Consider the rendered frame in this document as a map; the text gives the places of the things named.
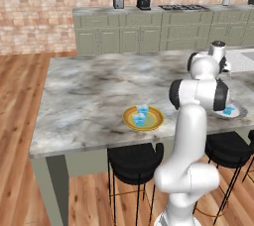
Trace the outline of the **blue yogurt container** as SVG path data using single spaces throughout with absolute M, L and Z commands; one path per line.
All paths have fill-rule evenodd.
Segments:
M 139 104 L 137 106 L 137 111 L 139 113 L 147 114 L 147 112 L 149 111 L 149 106 L 147 104 Z
M 134 124 L 136 126 L 142 126 L 146 119 L 146 116 L 144 113 L 135 113 L 132 115 L 132 117 L 133 117 Z
M 226 115 L 231 115 L 234 110 L 235 110 L 235 107 L 233 105 L 227 105 L 225 109 L 223 110 L 223 113 Z

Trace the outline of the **yellow plate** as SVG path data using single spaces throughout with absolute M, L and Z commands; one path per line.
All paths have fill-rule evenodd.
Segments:
M 137 125 L 134 114 L 138 114 L 136 105 L 128 107 L 122 114 L 122 120 L 126 126 L 138 131 L 152 131 L 159 128 L 164 122 L 163 113 L 156 107 L 149 105 L 145 119 L 141 125 Z

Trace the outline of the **grey plate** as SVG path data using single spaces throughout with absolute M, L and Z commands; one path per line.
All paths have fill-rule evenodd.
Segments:
M 233 105 L 235 107 L 235 110 L 232 112 L 231 115 L 226 115 L 223 113 L 223 110 L 221 111 L 211 111 L 211 114 L 215 117 L 221 118 L 221 119 L 234 119 L 234 118 L 243 118 L 248 114 L 248 110 L 244 108 L 238 101 L 231 100 L 231 102 L 227 105 Z

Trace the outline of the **green lower cupboard run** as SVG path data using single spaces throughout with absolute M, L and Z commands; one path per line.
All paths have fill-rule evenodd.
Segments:
M 153 7 L 149 11 L 75 8 L 72 15 L 80 56 L 204 50 L 213 41 L 229 47 L 254 46 L 254 5 L 208 4 L 200 10 Z

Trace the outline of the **black bar stool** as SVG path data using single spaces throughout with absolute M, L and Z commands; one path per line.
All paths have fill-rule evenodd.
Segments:
M 109 203 L 113 205 L 113 221 L 116 221 L 115 178 L 137 185 L 137 196 L 140 196 L 140 186 L 143 186 L 143 194 L 146 194 L 146 183 L 154 177 L 163 156 L 162 143 L 158 143 L 156 148 L 146 143 L 107 150 Z
M 213 223 L 221 216 L 221 212 L 228 203 L 229 196 L 234 184 L 240 174 L 241 169 L 246 165 L 253 153 L 250 144 L 247 144 L 235 131 L 212 134 L 206 137 L 205 154 L 209 162 L 216 163 L 216 167 L 233 169 L 234 175 L 224 194 Z
M 254 130 L 250 130 L 250 131 L 249 131 L 248 138 L 249 138 L 249 140 L 250 140 L 250 146 L 251 146 L 252 149 L 254 150 Z M 252 161 L 251 161 L 251 163 L 250 163 L 250 165 L 249 165 L 249 167 L 248 167 L 248 169 L 247 169 L 247 172 L 244 174 L 244 177 L 243 177 L 243 179 L 242 179 L 242 182 L 245 180 L 245 178 L 246 178 L 246 176 L 247 176 L 247 174 L 248 174 L 248 172 L 249 172 L 249 170 L 250 170 L 250 168 L 251 168 L 251 166 L 252 166 L 253 163 L 254 163 L 254 157 L 252 158 Z

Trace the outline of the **black coffee machine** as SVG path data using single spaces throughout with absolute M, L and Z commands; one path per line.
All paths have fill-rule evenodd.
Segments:
M 136 6 L 141 10 L 150 10 L 151 0 L 137 0 Z

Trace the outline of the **black hob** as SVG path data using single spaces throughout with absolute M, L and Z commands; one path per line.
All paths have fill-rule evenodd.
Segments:
M 160 8 L 168 11 L 206 11 L 208 8 L 201 5 L 159 5 Z

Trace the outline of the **green kitchen island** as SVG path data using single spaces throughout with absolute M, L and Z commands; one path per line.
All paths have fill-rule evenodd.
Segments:
M 225 52 L 230 70 L 218 75 L 230 101 L 248 110 L 243 118 L 221 119 L 206 112 L 209 134 L 254 128 L 254 61 L 242 55 L 254 49 Z M 55 57 L 51 60 L 30 147 L 31 163 L 52 226 L 68 226 L 68 180 L 102 172 L 111 148 L 175 139 L 179 110 L 171 103 L 173 81 L 189 79 L 192 54 Z M 147 104 L 164 115 L 152 131 L 126 126 L 123 112 Z

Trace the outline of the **grey sink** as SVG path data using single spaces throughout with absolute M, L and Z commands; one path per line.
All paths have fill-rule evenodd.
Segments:
M 244 52 L 244 53 L 241 53 L 241 54 L 254 61 L 254 52 Z

